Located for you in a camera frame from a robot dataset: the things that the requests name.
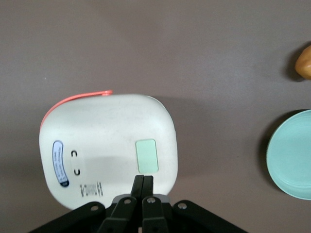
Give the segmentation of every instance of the black symbol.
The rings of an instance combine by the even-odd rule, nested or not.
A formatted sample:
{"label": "black symbol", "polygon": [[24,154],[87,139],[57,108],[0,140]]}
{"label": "black symbol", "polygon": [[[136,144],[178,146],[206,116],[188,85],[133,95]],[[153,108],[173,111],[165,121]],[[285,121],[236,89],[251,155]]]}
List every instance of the black symbol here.
{"label": "black symbol", "polygon": [[80,169],[78,169],[78,172],[75,170],[73,170],[73,173],[76,175],[76,176],[79,176],[80,175]]}
{"label": "black symbol", "polygon": [[73,156],[78,157],[78,152],[75,151],[75,150],[72,150],[72,151],[71,151],[71,156],[72,156],[72,157],[73,157]]}

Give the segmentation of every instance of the white plastic container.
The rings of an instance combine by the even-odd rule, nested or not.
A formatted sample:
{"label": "white plastic container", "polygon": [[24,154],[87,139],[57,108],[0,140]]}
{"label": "white plastic container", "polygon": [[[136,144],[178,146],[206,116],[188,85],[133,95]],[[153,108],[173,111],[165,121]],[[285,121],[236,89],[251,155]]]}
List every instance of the white plastic container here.
{"label": "white plastic container", "polygon": [[152,175],[157,194],[168,194],[175,183],[176,135],[165,107],[149,96],[110,94],[68,98],[42,121],[46,182],[70,209],[90,201],[109,207],[115,196],[131,192],[136,175]]}

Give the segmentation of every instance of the screw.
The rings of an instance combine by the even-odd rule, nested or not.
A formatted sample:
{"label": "screw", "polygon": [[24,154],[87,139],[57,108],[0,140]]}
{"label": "screw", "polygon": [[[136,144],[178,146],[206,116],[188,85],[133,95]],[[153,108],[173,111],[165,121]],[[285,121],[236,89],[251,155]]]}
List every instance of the screw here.
{"label": "screw", "polygon": [[179,203],[178,208],[181,210],[185,210],[187,208],[187,205],[185,203]]}
{"label": "screw", "polygon": [[155,200],[154,198],[148,198],[148,199],[147,199],[147,202],[148,202],[148,203],[155,203],[155,201],[156,201],[156,200]]}
{"label": "screw", "polygon": [[125,199],[124,200],[124,204],[129,204],[129,203],[131,203],[131,199]]}

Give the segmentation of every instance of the light green rectangle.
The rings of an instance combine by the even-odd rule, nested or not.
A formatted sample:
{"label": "light green rectangle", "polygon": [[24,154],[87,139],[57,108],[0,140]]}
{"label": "light green rectangle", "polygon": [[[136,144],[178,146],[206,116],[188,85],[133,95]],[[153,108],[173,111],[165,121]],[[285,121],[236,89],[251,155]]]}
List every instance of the light green rectangle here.
{"label": "light green rectangle", "polygon": [[159,170],[157,163],[156,141],[153,139],[137,141],[136,155],[140,173],[154,173]]}

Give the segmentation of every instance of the light blue plate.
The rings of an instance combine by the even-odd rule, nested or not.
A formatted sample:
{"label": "light blue plate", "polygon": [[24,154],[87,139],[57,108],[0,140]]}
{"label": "light blue plate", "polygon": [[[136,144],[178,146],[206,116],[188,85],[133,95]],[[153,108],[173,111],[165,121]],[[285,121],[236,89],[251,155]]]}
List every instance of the light blue plate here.
{"label": "light blue plate", "polygon": [[311,200],[311,110],[292,116],[275,131],[268,145],[267,166],[285,193]]}

